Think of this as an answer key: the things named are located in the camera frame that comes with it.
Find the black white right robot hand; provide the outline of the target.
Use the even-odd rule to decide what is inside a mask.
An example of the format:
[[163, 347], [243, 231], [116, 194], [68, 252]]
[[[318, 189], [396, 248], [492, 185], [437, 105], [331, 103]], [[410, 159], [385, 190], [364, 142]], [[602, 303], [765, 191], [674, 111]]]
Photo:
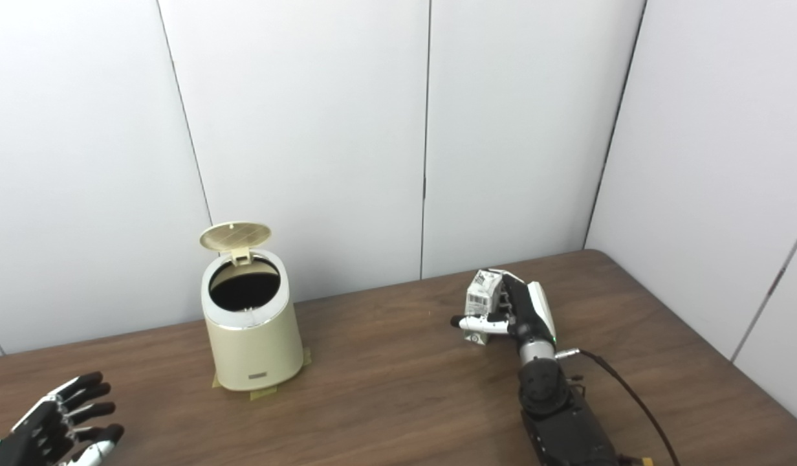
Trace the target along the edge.
[[504, 269], [479, 269], [466, 290], [464, 312], [452, 316], [452, 327], [464, 338], [487, 344], [491, 335], [508, 335], [519, 343], [531, 339], [556, 345], [556, 326], [538, 282], [526, 283]]

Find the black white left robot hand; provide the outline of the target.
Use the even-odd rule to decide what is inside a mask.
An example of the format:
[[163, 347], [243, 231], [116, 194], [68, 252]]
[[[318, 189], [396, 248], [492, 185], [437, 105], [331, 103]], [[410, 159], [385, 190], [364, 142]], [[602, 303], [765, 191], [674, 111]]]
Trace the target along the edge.
[[51, 390], [0, 438], [0, 465], [100, 465], [126, 433], [119, 424], [85, 427], [109, 416], [113, 402], [98, 402], [111, 384], [102, 372], [79, 375]]

